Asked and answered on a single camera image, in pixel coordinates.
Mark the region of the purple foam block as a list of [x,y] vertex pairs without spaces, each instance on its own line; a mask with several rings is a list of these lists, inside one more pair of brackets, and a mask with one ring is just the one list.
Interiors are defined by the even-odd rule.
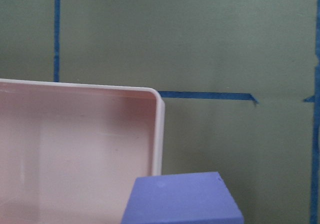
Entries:
[[139,177],[123,224],[243,224],[244,216],[218,172]]

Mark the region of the pink plastic bin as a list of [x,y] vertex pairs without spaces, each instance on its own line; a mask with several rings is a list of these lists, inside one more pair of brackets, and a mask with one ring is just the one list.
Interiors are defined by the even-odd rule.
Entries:
[[1,223],[119,224],[162,172],[164,120],[152,88],[2,79]]

